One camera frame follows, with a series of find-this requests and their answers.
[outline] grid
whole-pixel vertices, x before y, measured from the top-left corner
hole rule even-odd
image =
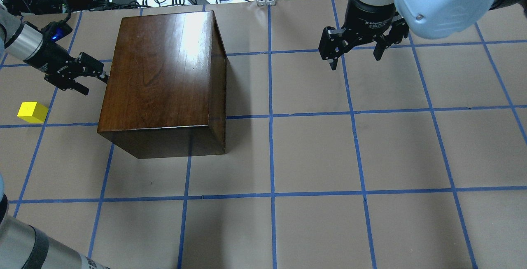
[[[337,15],[337,9],[335,6],[335,0],[331,0],[331,4],[333,6],[333,14],[335,17],[335,24],[337,28],[339,28],[339,20]],[[15,204],[15,212],[14,216],[16,217],[19,208],[22,204],[37,204],[37,203],[98,203],[97,212],[96,212],[96,218],[93,225],[93,231],[90,241],[90,248],[88,251],[88,257],[91,257],[93,252],[94,243],[97,236],[97,230],[98,230],[98,221],[100,218],[100,211],[102,208],[103,203],[106,202],[127,202],[127,201],[173,201],[173,200],[181,200],[183,202],[183,210],[182,210],[182,218],[181,218],[181,230],[180,230],[180,245],[179,245],[179,257],[177,259],[177,267],[182,267],[183,262],[183,247],[184,247],[184,239],[185,239],[185,230],[186,230],[186,216],[187,216],[187,204],[189,200],[211,200],[211,199],[230,199],[230,198],[270,198],[271,201],[271,230],[272,230],[272,253],[273,253],[273,269],[279,268],[280,264],[277,262],[277,235],[276,235],[276,211],[275,211],[275,199],[278,197],[283,196],[362,196],[363,197],[363,205],[364,205],[364,213],[365,213],[365,222],[366,222],[366,229],[367,229],[367,237],[369,242],[369,250],[371,254],[371,264],[373,268],[377,268],[377,261],[376,261],[376,255],[375,255],[375,239],[372,234],[372,227],[371,227],[371,219],[369,216],[369,207],[368,207],[368,195],[371,194],[425,194],[425,193],[450,193],[454,197],[457,213],[459,215],[459,222],[461,223],[461,227],[463,230],[463,236],[465,239],[465,245],[467,246],[468,252],[469,252],[469,258],[472,263],[473,268],[478,268],[477,259],[474,256],[471,240],[469,237],[469,233],[467,231],[467,227],[465,226],[465,220],[463,216],[463,210],[461,209],[461,205],[459,203],[458,193],[460,192],[488,192],[488,191],[506,191],[506,190],[527,190],[527,186],[495,186],[495,187],[464,187],[459,188],[456,187],[452,173],[450,171],[450,164],[448,162],[448,157],[446,154],[445,146],[443,144],[442,134],[440,131],[440,128],[438,126],[438,122],[436,119],[436,112],[442,112],[442,111],[468,111],[468,110],[511,110],[514,114],[514,118],[518,124],[519,130],[522,134],[522,138],[525,141],[525,144],[527,145],[527,135],[525,133],[525,127],[523,126],[520,117],[517,113],[517,109],[524,109],[527,108],[527,104],[515,104],[512,102],[512,98],[510,97],[505,83],[499,73],[499,70],[497,68],[497,65],[494,62],[493,57],[491,56],[491,53],[489,51],[489,48],[487,45],[490,44],[523,44],[526,43],[527,40],[503,40],[503,41],[493,41],[493,42],[486,42],[481,30],[476,24],[476,29],[478,31],[478,34],[480,36],[481,42],[467,42],[467,43],[447,43],[447,44],[414,44],[414,41],[412,39],[412,36],[410,36],[410,45],[397,45],[393,46],[395,48],[411,48],[412,53],[414,55],[415,64],[418,68],[420,80],[423,85],[424,93],[427,98],[427,104],[428,108],[419,108],[419,109],[394,109],[394,110],[366,110],[366,111],[355,111],[353,108],[353,101],[350,94],[350,84],[348,82],[348,75],[347,75],[347,68],[346,68],[346,60],[343,57],[341,59],[343,71],[344,71],[344,81],[345,81],[345,87],[346,87],[346,96],[349,106],[349,111],[335,111],[335,112],[320,112],[320,113],[292,113],[292,114],[275,114],[273,113],[273,54],[284,54],[284,53],[310,53],[310,52],[317,52],[316,49],[298,49],[298,50],[289,50],[289,51],[273,51],[271,47],[271,42],[273,38],[273,34],[271,31],[271,6],[267,8],[267,14],[268,14],[268,50],[267,51],[258,51],[258,52],[247,52],[247,53],[229,53],[228,56],[240,56],[240,55],[268,55],[268,84],[269,84],[269,114],[268,115],[231,115],[227,117],[227,119],[268,119],[269,120],[269,150],[270,150],[270,156],[269,156],[269,162],[270,162],[270,192],[265,193],[248,193],[248,194],[219,194],[219,195],[203,195],[203,196],[190,196],[189,195],[189,184],[190,184],[190,177],[192,173],[192,157],[188,157],[187,160],[187,171],[186,171],[186,182],[185,182],[185,188],[184,188],[184,195],[183,196],[153,196],[153,197],[134,197],[134,198],[107,198],[105,197],[105,189],[107,185],[107,179],[109,176],[110,166],[112,163],[112,157],[114,153],[114,145],[112,144],[110,147],[110,151],[108,153],[108,159],[107,159],[107,166],[104,174],[103,184],[102,188],[100,190],[100,196],[98,198],[70,198],[70,199],[24,199],[24,192],[26,190],[26,187],[28,185],[28,181],[30,179],[32,168],[34,165],[34,162],[36,160],[40,144],[42,141],[43,134],[45,132],[45,129],[48,127],[56,127],[56,126],[97,126],[97,123],[68,123],[68,124],[62,124],[62,123],[48,123],[49,114],[51,113],[51,110],[53,109],[53,103],[55,101],[55,97],[57,95],[58,89],[55,88],[55,91],[53,93],[53,96],[51,97],[51,104],[49,106],[49,112],[47,115],[47,118],[43,125],[34,125],[34,124],[24,124],[24,125],[1,125],[0,129],[3,128],[25,128],[25,127],[38,127],[41,128],[40,135],[38,137],[38,141],[34,150],[34,154],[32,157],[32,160],[30,162],[30,166],[28,168],[28,173],[26,175],[24,185],[22,187],[20,196],[18,199],[10,200],[10,204]],[[79,29],[79,25],[81,23],[83,14],[79,14],[79,19],[77,21],[77,25],[75,26],[75,30],[73,32],[73,38],[70,42],[70,47],[68,48],[68,51],[71,51],[72,46],[75,41],[75,37],[77,35],[77,30]],[[495,72],[495,75],[497,79],[499,80],[499,84],[501,85],[503,89],[503,93],[506,96],[508,105],[501,105],[501,106],[478,106],[478,107],[446,107],[446,108],[436,108],[433,106],[433,103],[431,101],[431,97],[427,88],[427,82],[425,81],[425,77],[423,75],[423,71],[420,66],[420,59],[418,57],[418,54],[416,52],[416,49],[421,47],[431,47],[431,46],[457,46],[457,45],[482,45],[485,49],[486,55],[488,56],[489,61],[491,62],[492,68]],[[374,47],[358,47],[356,49],[373,49]],[[4,65],[7,55],[4,56],[2,60],[2,66],[4,67],[22,67],[27,66],[27,64],[7,64]],[[105,59],[102,62],[111,62],[111,59]],[[356,125],[356,115],[361,114],[386,114],[386,113],[409,113],[409,112],[429,112],[431,114],[431,118],[433,121],[433,125],[435,128],[435,132],[437,135],[437,142],[439,143],[442,157],[444,160],[446,172],[448,174],[448,179],[450,182],[450,188],[434,188],[434,189],[388,189],[388,190],[368,190],[366,188],[365,184],[365,177],[363,172],[363,166],[362,166],[362,160],[361,160],[361,147],[360,147],[360,139],[357,135],[357,125]],[[360,177],[360,183],[361,183],[361,189],[360,190],[349,190],[349,191],[334,191],[334,192],[276,192],[275,191],[275,169],[274,169],[274,148],[273,148],[273,123],[275,118],[282,118],[282,117],[312,117],[312,116],[322,116],[322,115],[349,115],[350,116],[350,122],[352,125],[352,136],[354,138],[354,148],[356,151],[357,156],[357,162],[358,162],[358,170],[359,170],[359,177]]]

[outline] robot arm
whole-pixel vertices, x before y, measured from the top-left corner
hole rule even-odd
[[[470,27],[489,9],[518,1],[348,0],[344,25],[341,29],[324,28],[318,50],[335,70],[338,58],[344,53],[358,45],[376,42],[374,57],[378,61],[386,48],[407,38],[410,29],[423,38],[447,37]]]
[[[73,58],[55,43],[71,31],[64,21],[52,22],[39,30],[0,8],[0,39],[7,53],[45,73],[44,79],[59,89],[75,89],[87,95],[89,89],[75,78],[94,76],[106,83],[108,76],[98,60],[85,53]]]

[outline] wooden box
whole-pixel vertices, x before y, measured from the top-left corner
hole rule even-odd
[[[137,158],[225,153],[214,12],[123,18],[97,132]]]

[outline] small yellow box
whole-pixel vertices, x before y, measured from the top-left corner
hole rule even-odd
[[[28,123],[43,123],[47,116],[47,107],[39,102],[22,102],[18,117]]]

